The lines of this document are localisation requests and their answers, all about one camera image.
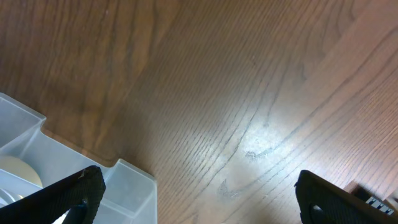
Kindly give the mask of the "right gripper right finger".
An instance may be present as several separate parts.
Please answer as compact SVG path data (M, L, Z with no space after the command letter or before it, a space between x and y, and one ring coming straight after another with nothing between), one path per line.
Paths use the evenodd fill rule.
M379 211L309 170L300 171L295 195L303 224L397 223L396 217Z

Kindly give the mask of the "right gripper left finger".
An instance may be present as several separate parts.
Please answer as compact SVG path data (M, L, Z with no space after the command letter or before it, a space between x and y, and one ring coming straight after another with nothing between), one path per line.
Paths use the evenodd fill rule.
M1 208L1 223L92 224L106 190L98 166L88 166L48 187Z

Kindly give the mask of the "cream large bowl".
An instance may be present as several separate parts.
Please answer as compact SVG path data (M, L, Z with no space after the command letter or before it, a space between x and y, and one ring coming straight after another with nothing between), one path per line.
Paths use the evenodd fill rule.
M43 187L42 181L36 171L17 157L1 156L1 169L32 184Z

